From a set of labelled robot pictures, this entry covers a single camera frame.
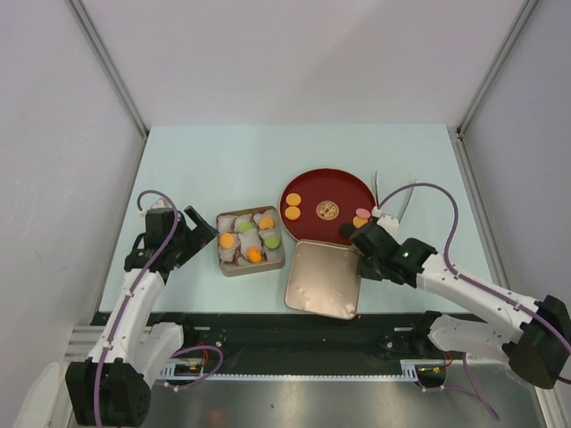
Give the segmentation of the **orange biscuit cookie bottom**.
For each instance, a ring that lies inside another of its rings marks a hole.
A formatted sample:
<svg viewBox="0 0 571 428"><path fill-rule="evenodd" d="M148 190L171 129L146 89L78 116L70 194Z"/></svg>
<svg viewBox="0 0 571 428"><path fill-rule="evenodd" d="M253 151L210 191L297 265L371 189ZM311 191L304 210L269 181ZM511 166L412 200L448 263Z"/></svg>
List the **orange biscuit cookie bottom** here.
<svg viewBox="0 0 571 428"><path fill-rule="evenodd" d="M228 250L235 244L235 238L231 233L223 233L219 237L219 246L221 249Z"/></svg>

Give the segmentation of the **green sandwich cookie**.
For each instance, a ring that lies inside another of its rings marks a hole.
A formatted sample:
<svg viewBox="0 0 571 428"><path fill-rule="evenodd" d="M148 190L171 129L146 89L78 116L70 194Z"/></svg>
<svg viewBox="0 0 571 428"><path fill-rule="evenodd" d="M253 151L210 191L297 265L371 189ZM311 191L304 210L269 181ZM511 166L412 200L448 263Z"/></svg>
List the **green sandwich cookie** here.
<svg viewBox="0 0 571 428"><path fill-rule="evenodd" d="M271 235L268 236L264 242L268 249L275 250L280 246L281 238L277 235Z"/></svg>
<svg viewBox="0 0 571 428"><path fill-rule="evenodd" d="M253 228L254 228L254 225L252 224L251 221L243 221L237 225L237 232L238 233L245 233L246 231L251 230Z"/></svg>

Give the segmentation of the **metal serving tongs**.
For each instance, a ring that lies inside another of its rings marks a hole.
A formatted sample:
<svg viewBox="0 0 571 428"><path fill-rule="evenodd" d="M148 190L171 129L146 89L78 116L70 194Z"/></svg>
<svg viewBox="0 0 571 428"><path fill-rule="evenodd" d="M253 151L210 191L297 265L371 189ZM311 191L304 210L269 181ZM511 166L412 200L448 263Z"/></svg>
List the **metal serving tongs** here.
<svg viewBox="0 0 571 428"><path fill-rule="evenodd" d="M411 197L412 197L413 192L414 192L414 188L412 187L412 185L416 184L416 183L417 183L416 178L410 179L409 182L401 190L401 193L403 194L403 196L402 196L400 209L398 210L398 212L396 214L393 214L393 216L396 217L399 222L402 222L402 219L406 213L406 210L409 207L410 200L411 200ZM375 171L375 173L373 175L372 190L373 190L373 193L375 196L374 210L380 210L382 208L383 201L385 199L387 199L389 197L389 195L393 193L393 191L391 191L385 195L379 194L379 179L378 179L378 171L377 170Z"/></svg>

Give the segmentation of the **orange fish-shaped cookie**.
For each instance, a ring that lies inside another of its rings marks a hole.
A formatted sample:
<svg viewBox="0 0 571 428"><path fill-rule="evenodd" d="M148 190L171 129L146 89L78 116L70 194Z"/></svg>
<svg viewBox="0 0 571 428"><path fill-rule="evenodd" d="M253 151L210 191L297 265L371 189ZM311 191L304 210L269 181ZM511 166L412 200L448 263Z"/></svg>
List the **orange fish-shaped cookie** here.
<svg viewBox="0 0 571 428"><path fill-rule="evenodd" d="M257 248L251 247L247 252L247 259L252 263L260 263L263 261L263 255Z"/></svg>

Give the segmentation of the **gold tin lid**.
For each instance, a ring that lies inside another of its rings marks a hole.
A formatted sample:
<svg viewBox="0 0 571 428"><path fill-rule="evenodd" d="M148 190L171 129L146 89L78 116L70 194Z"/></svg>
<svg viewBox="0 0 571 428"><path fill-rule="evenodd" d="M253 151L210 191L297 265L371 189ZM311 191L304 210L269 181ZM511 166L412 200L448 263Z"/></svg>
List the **gold tin lid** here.
<svg viewBox="0 0 571 428"><path fill-rule="evenodd" d="M323 317L351 320L357 314L361 277L352 247L301 240L294 248L285 305Z"/></svg>

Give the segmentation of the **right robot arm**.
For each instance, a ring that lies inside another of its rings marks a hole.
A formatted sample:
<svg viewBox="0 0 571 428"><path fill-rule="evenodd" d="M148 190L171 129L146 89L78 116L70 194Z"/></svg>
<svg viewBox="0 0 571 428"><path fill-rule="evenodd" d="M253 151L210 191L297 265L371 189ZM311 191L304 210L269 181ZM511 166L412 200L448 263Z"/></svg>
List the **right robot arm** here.
<svg viewBox="0 0 571 428"><path fill-rule="evenodd" d="M384 279L438 295L477 316L468 322L427 315L419 330L436 348L495 359L544 390L559 381L570 357L570 315L562 300L551 295L537 300L484 283L427 243L415 238L398 243L373 222L350 240Z"/></svg>

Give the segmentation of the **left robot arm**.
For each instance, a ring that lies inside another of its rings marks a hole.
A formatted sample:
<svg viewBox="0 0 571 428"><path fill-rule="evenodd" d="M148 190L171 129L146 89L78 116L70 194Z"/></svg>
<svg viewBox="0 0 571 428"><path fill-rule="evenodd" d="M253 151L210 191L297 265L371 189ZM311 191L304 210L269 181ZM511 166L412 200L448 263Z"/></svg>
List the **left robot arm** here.
<svg viewBox="0 0 571 428"><path fill-rule="evenodd" d="M181 325L163 322L143 336L153 305L170 273L218 235L193 207L154 208L145 231L125 258L120 297L103 332L82 361L68 366L65 382L80 426L139 427L152 387L184 342Z"/></svg>

